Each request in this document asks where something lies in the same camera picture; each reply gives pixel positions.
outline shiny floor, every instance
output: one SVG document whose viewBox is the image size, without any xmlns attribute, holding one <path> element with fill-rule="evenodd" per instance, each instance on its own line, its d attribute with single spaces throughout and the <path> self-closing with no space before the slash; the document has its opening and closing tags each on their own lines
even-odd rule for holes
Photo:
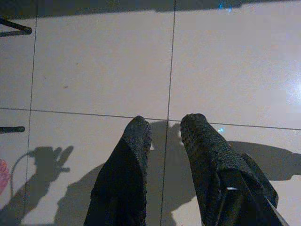
<svg viewBox="0 0 301 226">
<path fill-rule="evenodd" d="M 12 218 L 82 225 L 97 173 L 141 115 L 152 126 L 147 225 L 200 226 L 179 122 L 203 113 L 301 225 L 300 1 L 28 2 L 14 21 L 32 34 L 0 38 L 0 126 L 26 129 L 0 135 L 13 174 L 0 208 Z"/>
</svg>

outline white tile floor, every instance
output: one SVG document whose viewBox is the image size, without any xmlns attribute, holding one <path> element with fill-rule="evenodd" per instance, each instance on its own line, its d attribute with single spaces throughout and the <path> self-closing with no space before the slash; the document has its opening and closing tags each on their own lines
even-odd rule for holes
<svg viewBox="0 0 301 226">
<path fill-rule="evenodd" d="M 0 158 L 12 170 L 31 153 L 0 208 L 22 225 L 82 225 L 99 169 L 139 114 L 152 125 L 147 225 L 201 225 L 178 122 L 199 112 L 257 160 L 278 211 L 301 225 L 301 3 L 177 6 L 84 15 L 39 7 L 37 18 L 16 20 L 31 35 L 0 38 L 0 126 L 26 128 L 0 135 Z M 70 171 L 53 174 L 55 153 Z"/>
</svg>

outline foot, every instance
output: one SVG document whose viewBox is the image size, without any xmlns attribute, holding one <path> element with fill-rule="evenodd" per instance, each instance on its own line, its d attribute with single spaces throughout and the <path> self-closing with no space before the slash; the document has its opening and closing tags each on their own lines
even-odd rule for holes
<svg viewBox="0 0 301 226">
<path fill-rule="evenodd" d="M 8 165 L 4 160 L 0 159 L 0 195 L 8 184 L 9 178 Z"/>
</svg>

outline floor tile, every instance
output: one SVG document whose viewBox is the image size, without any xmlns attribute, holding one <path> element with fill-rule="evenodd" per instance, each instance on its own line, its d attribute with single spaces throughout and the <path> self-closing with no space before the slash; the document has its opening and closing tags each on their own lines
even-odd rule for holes
<svg viewBox="0 0 301 226">
<path fill-rule="evenodd" d="M 23 223 L 83 225 L 98 172 L 129 121 L 127 118 L 32 112 L 30 150 L 35 154 L 29 158 L 27 215 Z M 159 225 L 166 122 L 150 123 L 154 136 L 149 155 L 147 222 Z M 66 172 L 59 175 L 47 167 L 55 161 L 55 150 L 61 150 L 59 159 L 65 161 Z"/>
<path fill-rule="evenodd" d="M 7 162 L 11 174 L 11 180 L 0 196 L 0 219 L 18 219 L 23 214 L 28 124 L 28 111 L 0 110 L 0 127 L 25 127 L 23 133 L 0 134 L 0 159 Z"/>
<path fill-rule="evenodd" d="M 0 37 L 0 107 L 30 109 L 36 19 L 11 21 L 32 28 L 32 33 Z M 0 25 L 0 32 L 15 30 Z"/>
<path fill-rule="evenodd" d="M 176 12 L 169 118 L 202 112 L 216 123 L 301 128 L 300 9 Z"/>
<path fill-rule="evenodd" d="M 301 131 L 256 127 L 213 127 L 239 152 L 250 154 L 279 195 L 278 212 L 289 225 L 300 225 Z M 166 149 L 162 225 L 200 226 L 189 159 L 181 143 L 180 125 L 169 124 Z"/>
<path fill-rule="evenodd" d="M 39 18 L 34 109 L 166 119 L 173 13 Z"/>
</svg>

